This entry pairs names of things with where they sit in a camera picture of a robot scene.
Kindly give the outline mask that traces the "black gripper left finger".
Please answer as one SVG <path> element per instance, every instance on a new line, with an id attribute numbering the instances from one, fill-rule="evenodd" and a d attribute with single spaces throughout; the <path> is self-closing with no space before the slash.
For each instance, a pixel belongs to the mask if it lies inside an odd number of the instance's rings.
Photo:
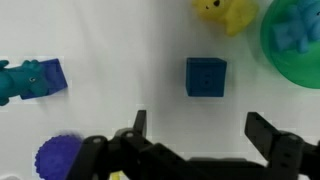
<path id="1" fill-rule="evenodd" d="M 130 180 L 184 180 L 186 162 L 160 143 L 146 138 L 147 111 L 138 110 L 131 128 L 118 130 L 111 140 L 86 138 L 66 180 L 110 180 L 122 171 Z"/>

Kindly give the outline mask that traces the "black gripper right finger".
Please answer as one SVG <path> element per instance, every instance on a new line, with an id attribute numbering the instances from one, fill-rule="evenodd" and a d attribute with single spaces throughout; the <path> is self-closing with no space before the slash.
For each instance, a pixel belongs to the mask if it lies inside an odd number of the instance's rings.
<path id="1" fill-rule="evenodd" d="M 278 130 L 257 112 L 248 112 L 245 135 L 267 161 L 261 180 L 320 180 L 319 145 Z"/>

